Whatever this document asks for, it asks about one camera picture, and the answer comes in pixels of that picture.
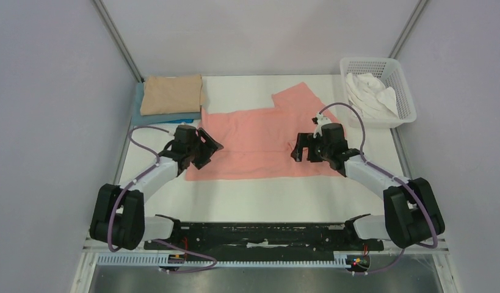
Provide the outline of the pink t shirt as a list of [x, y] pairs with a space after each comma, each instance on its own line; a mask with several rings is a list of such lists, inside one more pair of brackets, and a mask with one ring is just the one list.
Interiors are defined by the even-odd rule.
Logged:
[[201, 113], [200, 126], [223, 149], [201, 169], [189, 167], [187, 181], [338, 176], [328, 162], [296, 162], [291, 157], [297, 134], [316, 129], [312, 119], [324, 107], [301, 82], [271, 96], [273, 108], [230, 113]]

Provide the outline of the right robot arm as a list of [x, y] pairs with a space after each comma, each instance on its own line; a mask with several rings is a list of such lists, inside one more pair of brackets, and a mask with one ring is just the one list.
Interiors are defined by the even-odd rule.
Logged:
[[361, 215], [345, 222], [343, 239], [349, 248], [359, 249], [369, 239], [389, 240], [399, 248], [437, 248], [445, 224], [430, 183], [395, 176], [367, 159], [362, 150], [349, 148], [341, 124], [299, 133], [291, 157], [296, 162], [326, 162], [382, 199], [383, 215]]

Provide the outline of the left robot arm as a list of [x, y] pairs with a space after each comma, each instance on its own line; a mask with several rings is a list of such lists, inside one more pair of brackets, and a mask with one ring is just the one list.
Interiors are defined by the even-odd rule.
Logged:
[[190, 166], [197, 170], [210, 163], [224, 147], [205, 129], [179, 125], [172, 139], [157, 152], [136, 141], [133, 144], [155, 156], [154, 161], [121, 185], [104, 184], [98, 191], [89, 235], [107, 244], [111, 252], [133, 250], [142, 242], [159, 240], [167, 249], [181, 245], [181, 222], [166, 215], [145, 214], [145, 203], [165, 184]]

